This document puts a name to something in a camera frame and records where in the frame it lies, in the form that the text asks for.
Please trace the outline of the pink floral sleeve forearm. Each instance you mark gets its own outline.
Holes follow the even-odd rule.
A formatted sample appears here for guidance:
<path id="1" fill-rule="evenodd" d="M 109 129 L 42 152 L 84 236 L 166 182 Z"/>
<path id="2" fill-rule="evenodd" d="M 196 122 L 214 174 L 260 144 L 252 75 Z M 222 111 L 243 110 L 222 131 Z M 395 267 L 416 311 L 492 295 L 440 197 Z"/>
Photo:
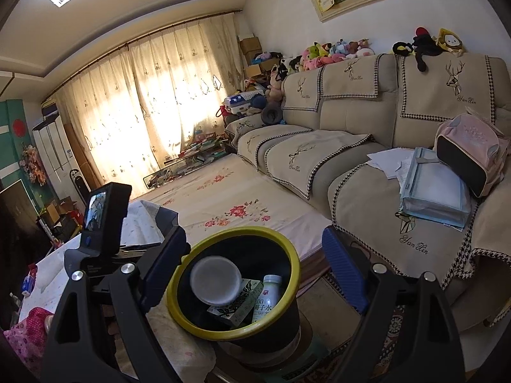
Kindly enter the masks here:
<path id="1" fill-rule="evenodd" d="M 35 307 L 23 321 L 4 331 L 10 348 L 36 378 L 41 377 L 42 360 L 53 317 L 50 311 Z"/>

